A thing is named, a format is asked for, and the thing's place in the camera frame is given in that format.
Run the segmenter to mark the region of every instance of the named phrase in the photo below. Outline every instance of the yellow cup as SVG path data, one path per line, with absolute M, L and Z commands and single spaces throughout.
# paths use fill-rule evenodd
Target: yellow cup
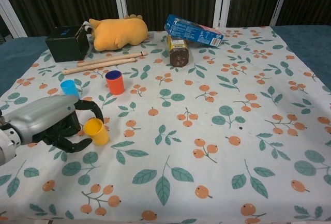
M 106 145 L 109 141 L 109 135 L 102 121 L 98 118 L 89 119 L 84 127 L 84 132 L 90 136 L 95 145 Z

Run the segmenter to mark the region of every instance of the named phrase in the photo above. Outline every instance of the cup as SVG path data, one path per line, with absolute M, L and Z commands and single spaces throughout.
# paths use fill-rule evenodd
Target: cup
M 84 132 L 90 136 L 95 145 L 106 145 L 109 141 L 109 135 L 102 121 L 98 118 L 89 119 L 84 127 Z
M 109 71 L 106 74 L 106 81 L 110 93 L 120 95 L 124 92 L 124 83 L 122 73 L 118 70 Z
M 66 80 L 62 82 L 61 89 L 65 95 L 74 95 L 79 98 L 79 94 L 73 80 Z

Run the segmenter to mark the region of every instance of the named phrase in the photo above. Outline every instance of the blue cup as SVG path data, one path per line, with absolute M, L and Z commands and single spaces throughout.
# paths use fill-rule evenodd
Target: blue cup
M 73 80 L 66 80 L 62 82 L 61 89 L 65 95 L 74 95 L 79 98 L 79 94 Z

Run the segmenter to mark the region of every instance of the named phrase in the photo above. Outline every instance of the cardboard box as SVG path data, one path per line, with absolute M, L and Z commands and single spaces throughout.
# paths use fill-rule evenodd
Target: cardboard box
M 46 38 L 55 62 L 83 60 L 89 49 L 86 31 L 82 26 L 57 27 Z
M 164 25 L 169 35 L 187 39 L 212 47 L 218 47 L 223 39 L 223 34 L 213 28 L 196 24 L 170 14 Z

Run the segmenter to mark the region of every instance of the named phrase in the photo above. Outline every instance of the robotic arm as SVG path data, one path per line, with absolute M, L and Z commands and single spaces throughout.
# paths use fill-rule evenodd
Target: robotic arm
M 75 109 L 91 110 L 103 122 L 102 112 L 94 102 L 76 96 L 41 98 L 4 116 L 0 110 L 0 166 L 16 156 L 18 146 L 41 140 L 68 153 L 85 149 L 92 139 L 72 144 L 65 138 L 81 129 Z

